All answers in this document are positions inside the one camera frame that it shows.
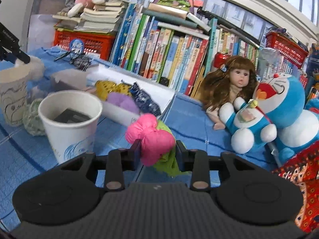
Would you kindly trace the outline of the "white fluffy soft object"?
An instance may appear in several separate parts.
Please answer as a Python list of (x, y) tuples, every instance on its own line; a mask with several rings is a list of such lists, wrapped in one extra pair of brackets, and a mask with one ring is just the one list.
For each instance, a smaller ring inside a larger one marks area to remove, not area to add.
[(22, 67), (25, 68), (28, 66), (30, 68), (30, 72), (28, 74), (28, 79), (31, 81), (39, 81), (44, 76), (45, 66), (44, 63), (41, 61), (40, 58), (31, 56), (29, 63), (24, 63), (20, 59), (16, 59), (15, 67)]

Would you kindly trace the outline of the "pink and green soft toy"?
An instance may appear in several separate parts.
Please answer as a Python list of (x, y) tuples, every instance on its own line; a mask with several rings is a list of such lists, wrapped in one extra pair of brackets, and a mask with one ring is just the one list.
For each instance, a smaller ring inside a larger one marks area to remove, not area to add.
[(158, 172), (176, 177), (188, 172), (179, 170), (176, 160), (176, 139), (170, 128), (154, 115), (141, 115), (125, 133), (125, 139), (133, 144), (141, 141), (141, 162), (147, 167), (154, 167)]

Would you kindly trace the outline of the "navy floral soft pouch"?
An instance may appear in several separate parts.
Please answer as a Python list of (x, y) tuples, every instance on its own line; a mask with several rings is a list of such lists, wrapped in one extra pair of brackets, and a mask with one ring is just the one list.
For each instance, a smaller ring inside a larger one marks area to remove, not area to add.
[(150, 113), (156, 117), (160, 116), (161, 110), (157, 103), (155, 103), (151, 96), (138, 86), (138, 83), (134, 83), (130, 88), (129, 92), (142, 113)]

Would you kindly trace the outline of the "gold sequin soft pouch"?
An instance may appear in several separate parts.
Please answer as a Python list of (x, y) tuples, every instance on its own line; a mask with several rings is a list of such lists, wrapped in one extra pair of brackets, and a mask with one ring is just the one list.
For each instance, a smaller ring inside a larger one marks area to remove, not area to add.
[(116, 84), (114, 81), (109, 80), (98, 80), (95, 83), (96, 95), (102, 100), (106, 101), (108, 99), (108, 95), (111, 92), (116, 92), (120, 94), (124, 94), (127, 96), (131, 96), (129, 89), (131, 85), (125, 83)]

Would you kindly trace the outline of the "purple soft pouch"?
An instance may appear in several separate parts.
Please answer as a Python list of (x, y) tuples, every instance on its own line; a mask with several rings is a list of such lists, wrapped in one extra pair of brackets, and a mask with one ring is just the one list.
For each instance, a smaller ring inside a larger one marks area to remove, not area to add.
[(108, 94), (106, 101), (134, 114), (140, 114), (140, 109), (129, 95), (118, 92), (111, 92)]

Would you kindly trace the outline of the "paper cup with black doodles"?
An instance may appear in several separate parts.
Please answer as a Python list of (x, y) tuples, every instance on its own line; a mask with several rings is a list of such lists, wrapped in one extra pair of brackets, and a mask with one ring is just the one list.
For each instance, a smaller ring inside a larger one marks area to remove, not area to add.
[(27, 109), (29, 66), (1, 70), (1, 111), (10, 126), (22, 124)]

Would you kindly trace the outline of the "white paper cup blue drawing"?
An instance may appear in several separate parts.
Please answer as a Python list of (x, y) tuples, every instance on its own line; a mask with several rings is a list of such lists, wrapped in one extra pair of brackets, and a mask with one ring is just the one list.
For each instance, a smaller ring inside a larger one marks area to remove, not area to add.
[(41, 101), (38, 114), (59, 164), (93, 151), (102, 109), (101, 101), (84, 91), (59, 91)]

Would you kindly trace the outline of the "miniature black bicycle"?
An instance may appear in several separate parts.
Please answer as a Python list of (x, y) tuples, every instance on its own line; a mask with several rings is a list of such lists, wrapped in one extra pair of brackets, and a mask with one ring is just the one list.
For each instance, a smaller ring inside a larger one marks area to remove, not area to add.
[(54, 62), (62, 60), (64, 58), (68, 58), (69, 63), (76, 69), (81, 71), (86, 71), (93, 62), (93, 59), (87, 56), (85, 53), (76, 53), (74, 50), (63, 53), (62, 55), (55, 58)]

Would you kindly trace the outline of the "green crumpled mesh ball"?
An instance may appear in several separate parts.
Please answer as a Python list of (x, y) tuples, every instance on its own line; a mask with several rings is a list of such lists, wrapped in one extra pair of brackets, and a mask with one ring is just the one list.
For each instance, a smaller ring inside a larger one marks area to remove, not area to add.
[(32, 136), (46, 135), (42, 120), (38, 114), (38, 108), (43, 99), (35, 99), (31, 104), (27, 104), (27, 109), (23, 113), (23, 125), (25, 130)]

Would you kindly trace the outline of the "white cardboard box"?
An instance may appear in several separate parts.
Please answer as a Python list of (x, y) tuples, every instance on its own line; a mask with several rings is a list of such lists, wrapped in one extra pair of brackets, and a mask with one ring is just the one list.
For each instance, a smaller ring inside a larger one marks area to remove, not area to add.
[(129, 91), (131, 85), (137, 84), (159, 107), (159, 120), (164, 118), (175, 96), (173, 90), (161, 84), (103, 64), (93, 65), (85, 72), (78, 69), (59, 70), (50, 74), (50, 79), (56, 91), (81, 90), (94, 94), (102, 102), (102, 115), (124, 126), (129, 126), (142, 114), (150, 112), (138, 107)]

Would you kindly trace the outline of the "stack of worn books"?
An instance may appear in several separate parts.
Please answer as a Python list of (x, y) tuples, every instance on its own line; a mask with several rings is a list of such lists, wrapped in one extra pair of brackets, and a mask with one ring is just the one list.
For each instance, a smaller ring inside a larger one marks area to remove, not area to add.
[(58, 20), (55, 27), (73, 31), (109, 33), (116, 32), (128, 8), (125, 0), (92, 0), (92, 9), (84, 8), (76, 16), (69, 18), (68, 11), (57, 12), (52, 18)]

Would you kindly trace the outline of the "red soda can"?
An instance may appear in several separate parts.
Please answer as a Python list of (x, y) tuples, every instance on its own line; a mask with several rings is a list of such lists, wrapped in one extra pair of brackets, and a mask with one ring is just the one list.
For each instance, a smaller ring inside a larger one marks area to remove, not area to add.
[(218, 52), (215, 54), (214, 60), (213, 60), (213, 66), (211, 71), (215, 72), (217, 69), (219, 69), (230, 57), (230, 55)]

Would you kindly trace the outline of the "row of upright books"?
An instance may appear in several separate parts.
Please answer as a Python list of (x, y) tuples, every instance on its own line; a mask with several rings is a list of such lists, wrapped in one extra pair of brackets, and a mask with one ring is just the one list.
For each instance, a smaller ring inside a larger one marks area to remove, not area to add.
[(120, 14), (110, 61), (190, 96), (209, 45), (211, 28), (190, 12), (129, 3)]

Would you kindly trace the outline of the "large Doraemon plush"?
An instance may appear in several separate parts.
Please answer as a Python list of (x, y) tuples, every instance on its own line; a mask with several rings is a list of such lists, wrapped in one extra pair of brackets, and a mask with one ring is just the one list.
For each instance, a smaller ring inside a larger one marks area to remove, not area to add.
[(296, 77), (269, 75), (261, 80), (252, 97), (277, 128), (274, 144), (281, 164), (318, 141), (318, 114), (304, 109), (305, 92)]

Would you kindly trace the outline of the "colourful patterned cushion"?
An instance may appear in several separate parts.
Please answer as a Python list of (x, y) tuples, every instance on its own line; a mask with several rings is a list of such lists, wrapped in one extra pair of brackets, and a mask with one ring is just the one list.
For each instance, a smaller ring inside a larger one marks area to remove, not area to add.
[(272, 173), (297, 185), (303, 195), (303, 206), (295, 218), (296, 225), (306, 233), (318, 228), (318, 142)]

